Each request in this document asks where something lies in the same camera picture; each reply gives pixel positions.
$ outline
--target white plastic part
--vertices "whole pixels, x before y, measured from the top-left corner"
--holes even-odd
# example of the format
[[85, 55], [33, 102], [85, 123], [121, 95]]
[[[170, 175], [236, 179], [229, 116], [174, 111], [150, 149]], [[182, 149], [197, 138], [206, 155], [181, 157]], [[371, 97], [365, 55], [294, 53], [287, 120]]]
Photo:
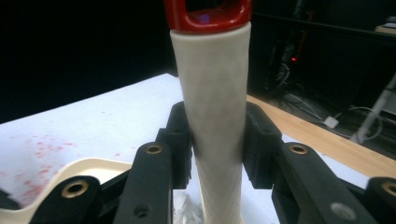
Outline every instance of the white plastic part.
[[38, 206], [50, 192], [62, 181], [76, 175], [91, 175], [96, 177], [101, 184], [111, 178], [131, 169], [132, 164], [120, 161], [110, 161], [97, 158], [87, 158], [71, 162], [51, 179], [49, 184], [29, 206], [20, 210], [0, 209], [0, 224], [25, 224], [29, 223]]
[[381, 113], [384, 106], [387, 105], [389, 97], [393, 94], [392, 90], [396, 89], [396, 73], [393, 75], [393, 78], [388, 83], [387, 87], [382, 90], [381, 95], [379, 95], [378, 99], [376, 100], [373, 109], [371, 109], [370, 114], [367, 115], [364, 122], [359, 127], [358, 131], [355, 132], [350, 140], [358, 143], [363, 144], [365, 140], [372, 139], [373, 137], [367, 137], [366, 134], [369, 132], [370, 128], [373, 126], [373, 123], [376, 119], [378, 119], [379, 114]]
[[335, 128], [335, 126], [338, 125], [338, 120], [335, 119], [335, 118], [333, 118], [333, 117], [330, 117], [330, 116], [329, 116], [329, 117], [327, 117], [327, 118], [324, 120], [323, 123], [326, 124], [327, 127], [333, 129], [333, 128]]
[[241, 223], [250, 23], [213, 35], [171, 31], [206, 224]]

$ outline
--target white cylindrical object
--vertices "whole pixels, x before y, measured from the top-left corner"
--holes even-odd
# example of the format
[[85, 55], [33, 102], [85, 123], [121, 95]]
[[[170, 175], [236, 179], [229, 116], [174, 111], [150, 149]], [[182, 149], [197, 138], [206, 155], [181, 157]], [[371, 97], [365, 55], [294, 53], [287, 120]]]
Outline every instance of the white cylindrical object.
[[206, 224], [241, 222], [250, 22], [211, 35], [171, 31]]

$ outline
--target wooden table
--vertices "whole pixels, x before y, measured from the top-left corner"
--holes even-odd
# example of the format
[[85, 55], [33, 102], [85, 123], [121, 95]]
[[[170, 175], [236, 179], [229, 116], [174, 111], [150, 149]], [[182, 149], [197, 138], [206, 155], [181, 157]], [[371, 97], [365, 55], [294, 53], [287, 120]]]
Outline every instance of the wooden table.
[[259, 105], [282, 133], [318, 152], [324, 153], [364, 175], [396, 178], [396, 161], [393, 159], [319, 128], [259, 99], [248, 96], [247, 100]]

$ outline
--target brass insert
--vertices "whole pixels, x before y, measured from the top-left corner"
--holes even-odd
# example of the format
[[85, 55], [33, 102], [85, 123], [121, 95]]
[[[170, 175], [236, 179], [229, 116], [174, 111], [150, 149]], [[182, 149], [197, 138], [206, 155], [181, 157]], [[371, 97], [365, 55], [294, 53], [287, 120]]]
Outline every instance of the brass insert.
[[89, 184], [85, 180], [76, 180], [64, 187], [62, 197], [75, 198], [87, 191]]
[[146, 148], [146, 153], [148, 154], [158, 154], [161, 153], [163, 151], [163, 148], [160, 146], [149, 146]]
[[298, 146], [298, 145], [290, 146], [289, 150], [296, 154], [300, 154], [300, 155], [304, 155], [304, 154], [308, 153], [308, 149], [306, 147]]
[[388, 194], [392, 195], [393, 197], [396, 197], [396, 183], [392, 183], [392, 182], [387, 181], [387, 182], [382, 184], [382, 188]]

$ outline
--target red handle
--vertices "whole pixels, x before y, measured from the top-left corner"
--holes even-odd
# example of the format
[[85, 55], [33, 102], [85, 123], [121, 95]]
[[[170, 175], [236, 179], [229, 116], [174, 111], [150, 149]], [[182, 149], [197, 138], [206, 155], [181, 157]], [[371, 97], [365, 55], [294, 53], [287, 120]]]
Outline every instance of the red handle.
[[210, 34], [238, 28], [251, 17], [251, 0], [224, 0], [216, 8], [187, 11], [185, 0], [164, 0], [171, 30], [181, 33]]

